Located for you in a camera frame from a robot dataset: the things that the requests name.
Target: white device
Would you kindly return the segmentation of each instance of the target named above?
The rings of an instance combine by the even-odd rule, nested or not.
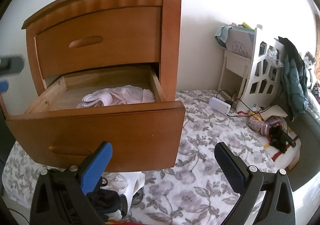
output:
[[[221,112],[224,115],[227,115],[231,108],[229,104],[217,99],[216,97],[212,97],[209,100],[209,105],[216,111]]]

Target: white cloth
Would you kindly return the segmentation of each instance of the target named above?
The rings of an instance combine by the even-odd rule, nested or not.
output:
[[[105,215],[109,217],[110,221],[119,221],[122,219],[121,210],[117,210],[114,213],[108,213]]]
[[[99,107],[121,104],[153,103],[154,95],[150,90],[126,85],[123,87],[106,88],[83,97],[77,108]]]
[[[127,197],[130,209],[132,197],[144,186],[145,175],[142,172],[103,173],[102,177],[108,180],[108,185],[102,189],[116,191],[119,195]]]

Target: stuffed animal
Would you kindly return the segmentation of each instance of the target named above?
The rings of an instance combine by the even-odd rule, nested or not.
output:
[[[303,58],[304,64],[306,66],[306,74],[307,74],[307,88],[313,89],[313,86],[315,85],[317,81],[317,77],[315,74],[315,65],[316,65],[316,59],[314,56],[307,52],[306,55]]]

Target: blue gripper pad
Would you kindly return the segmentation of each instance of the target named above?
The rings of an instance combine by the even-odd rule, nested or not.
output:
[[[6,92],[9,88],[9,83],[7,80],[0,81],[0,93]]]
[[[77,176],[84,195],[94,190],[111,157],[112,145],[104,141],[92,155],[84,159]]]

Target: pink cloth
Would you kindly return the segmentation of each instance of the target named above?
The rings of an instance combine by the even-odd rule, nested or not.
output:
[[[106,88],[83,97],[77,108],[99,107],[134,103],[153,103],[154,96],[150,90],[126,85],[117,88]]]

